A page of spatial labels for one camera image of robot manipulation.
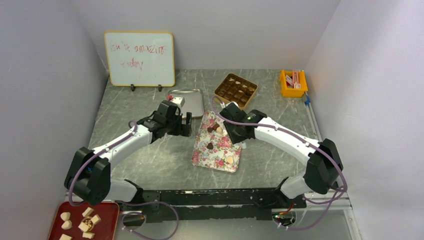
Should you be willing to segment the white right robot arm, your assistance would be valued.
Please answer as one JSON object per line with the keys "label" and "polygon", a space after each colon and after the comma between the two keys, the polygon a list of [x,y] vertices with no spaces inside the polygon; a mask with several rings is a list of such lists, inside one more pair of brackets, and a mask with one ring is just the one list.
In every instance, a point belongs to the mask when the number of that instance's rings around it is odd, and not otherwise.
{"label": "white right robot arm", "polygon": [[223,119],[232,143],[248,139],[264,141],[305,166],[304,172],[288,177],[277,187],[274,199],[280,207],[288,207],[294,198],[306,193],[327,194],[341,177],[343,165],[332,140],[308,138],[280,125],[261,111],[246,113],[233,102],[224,107],[218,116]]}

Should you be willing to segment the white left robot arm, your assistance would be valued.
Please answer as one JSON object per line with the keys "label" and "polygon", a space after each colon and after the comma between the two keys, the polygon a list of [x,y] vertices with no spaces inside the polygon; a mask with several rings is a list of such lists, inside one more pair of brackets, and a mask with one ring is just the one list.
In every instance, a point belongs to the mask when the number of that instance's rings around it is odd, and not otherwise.
{"label": "white left robot arm", "polygon": [[144,190],[130,180],[113,180],[112,170],[134,152],[165,135],[189,137],[192,114],[187,112],[183,120],[184,103],[183,97],[163,100],[151,115],[130,121],[129,130],[121,136],[93,149],[78,149],[64,181],[70,205],[96,206],[104,200],[112,200],[130,210],[139,209],[145,202]]}

